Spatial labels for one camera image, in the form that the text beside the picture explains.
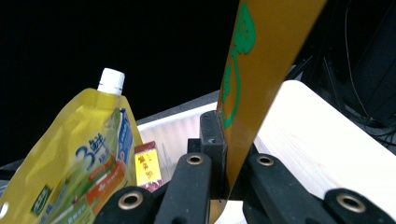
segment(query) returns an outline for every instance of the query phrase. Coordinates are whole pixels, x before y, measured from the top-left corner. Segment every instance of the metal ring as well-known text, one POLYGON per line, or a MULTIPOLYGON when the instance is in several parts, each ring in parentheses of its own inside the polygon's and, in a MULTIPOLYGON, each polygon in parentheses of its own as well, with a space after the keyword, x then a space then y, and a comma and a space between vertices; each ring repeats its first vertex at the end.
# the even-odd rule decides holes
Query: metal ring
POLYGON ((130 209, 134 209, 137 206, 139 206, 141 203, 143 202, 143 195, 141 192, 139 191, 132 191, 129 193, 126 193, 124 195, 122 195, 122 197, 120 197, 119 199, 119 208, 123 209, 123 210, 130 210, 130 209), (136 201, 133 203, 127 203, 125 202, 125 200, 129 197, 135 197, 136 201))
POLYGON ((274 165, 274 160, 266 157, 266 156, 260 156, 256 160, 259 164, 264 165, 264 166, 272 166, 274 165))
POLYGON ((364 203, 351 195, 340 193, 337 195, 336 200, 349 211, 356 213, 363 213, 366 211, 366 206, 364 203))
POLYGON ((191 165, 199 165, 199 164, 201 164, 202 162, 204 162, 204 158, 202 158, 202 157, 200 157, 200 156, 193 155, 193 156, 189 156, 189 157, 187 158, 187 162, 188 162, 189 164, 191 164, 191 165))

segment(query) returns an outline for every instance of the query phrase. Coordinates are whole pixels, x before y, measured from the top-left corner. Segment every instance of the product label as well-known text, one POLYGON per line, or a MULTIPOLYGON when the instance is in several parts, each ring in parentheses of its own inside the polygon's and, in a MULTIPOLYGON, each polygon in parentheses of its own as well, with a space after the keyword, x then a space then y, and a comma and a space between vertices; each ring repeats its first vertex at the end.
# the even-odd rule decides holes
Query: product label
POLYGON ((161 169, 155 142, 149 142, 134 149, 137 186, 150 192, 163 185, 161 169))
POLYGON ((39 223, 92 223, 114 190, 126 184, 134 142, 125 109, 116 109, 103 130, 76 149, 75 164, 55 188, 45 186, 32 212, 39 223))
POLYGON ((122 109, 120 114, 121 125, 119 131, 119 151, 117 154, 117 159, 128 165, 129 155, 131 153, 131 147, 134 143, 134 138, 132 136, 131 124, 129 123, 125 109, 122 109))
POLYGON ((31 211, 36 215, 39 216, 41 211, 43 211, 44 205, 47 202, 47 199, 50 197, 50 193, 52 190, 46 185, 38 194, 38 197, 35 199, 35 203, 32 206, 31 211))

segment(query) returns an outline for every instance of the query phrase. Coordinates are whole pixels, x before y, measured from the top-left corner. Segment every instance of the white cap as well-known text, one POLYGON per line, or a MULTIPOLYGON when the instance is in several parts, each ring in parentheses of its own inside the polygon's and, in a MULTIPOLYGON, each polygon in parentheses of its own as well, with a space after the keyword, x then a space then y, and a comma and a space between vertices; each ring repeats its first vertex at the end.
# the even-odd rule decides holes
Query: white cap
POLYGON ((125 75, 122 72, 105 68, 100 78, 98 90, 110 94, 121 95, 125 75))

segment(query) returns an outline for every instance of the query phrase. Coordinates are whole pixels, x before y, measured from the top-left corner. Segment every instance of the black background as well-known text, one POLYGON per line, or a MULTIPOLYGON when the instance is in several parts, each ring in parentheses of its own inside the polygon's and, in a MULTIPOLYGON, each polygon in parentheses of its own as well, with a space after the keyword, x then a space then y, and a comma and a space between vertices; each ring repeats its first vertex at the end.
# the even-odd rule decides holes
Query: black background
POLYGON ((136 119, 216 91, 232 1, 1 1, 0 165, 23 158, 105 67, 136 119))

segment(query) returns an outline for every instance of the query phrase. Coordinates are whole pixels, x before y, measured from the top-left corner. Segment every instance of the green marking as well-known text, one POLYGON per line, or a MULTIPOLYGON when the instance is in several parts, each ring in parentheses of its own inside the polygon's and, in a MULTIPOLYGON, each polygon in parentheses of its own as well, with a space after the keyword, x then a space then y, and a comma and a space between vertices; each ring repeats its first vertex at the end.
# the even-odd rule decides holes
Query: green marking
POLYGON ((36 216, 39 216, 40 213, 43 211, 44 205, 49 199, 51 192, 52 190, 47 185, 44 186, 44 188, 41 190, 41 192, 38 194, 37 198, 35 199, 35 203, 33 204, 32 209, 30 211, 33 212, 36 216))
POLYGON ((224 104, 227 101, 228 95, 230 94, 230 76, 233 68, 236 80, 236 98, 233 104, 233 111, 231 112, 231 115, 226 117, 223 112, 221 113, 224 129, 230 127, 230 125, 233 123, 233 119, 235 118, 236 112, 238 110, 239 99, 241 97, 241 77, 238 65, 238 55, 242 52, 245 54, 250 53, 256 41, 256 30, 254 29, 253 19, 248 12, 247 3, 243 3, 241 5, 235 26, 233 46, 230 49, 230 60, 232 61, 231 63, 233 63, 233 67, 231 63, 225 67, 221 102, 224 104))

